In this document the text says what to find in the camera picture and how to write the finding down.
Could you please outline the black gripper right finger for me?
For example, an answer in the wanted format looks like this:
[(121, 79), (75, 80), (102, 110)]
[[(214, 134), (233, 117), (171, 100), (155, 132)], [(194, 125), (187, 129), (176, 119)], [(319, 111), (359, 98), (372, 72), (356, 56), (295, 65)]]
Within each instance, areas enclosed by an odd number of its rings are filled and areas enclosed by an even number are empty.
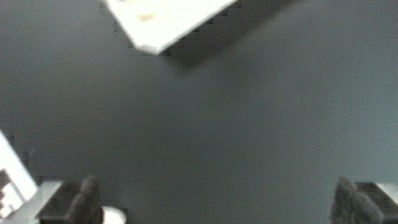
[(398, 224), (398, 184), (340, 178), (331, 224)]

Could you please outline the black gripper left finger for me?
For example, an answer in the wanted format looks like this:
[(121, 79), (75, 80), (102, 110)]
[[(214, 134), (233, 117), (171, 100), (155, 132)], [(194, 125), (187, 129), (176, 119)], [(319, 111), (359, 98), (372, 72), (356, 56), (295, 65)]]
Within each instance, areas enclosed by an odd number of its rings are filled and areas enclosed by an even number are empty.
[(95, 176), (66, 182), (38, 214), (40, 224), (102, 224), (100, 183)]

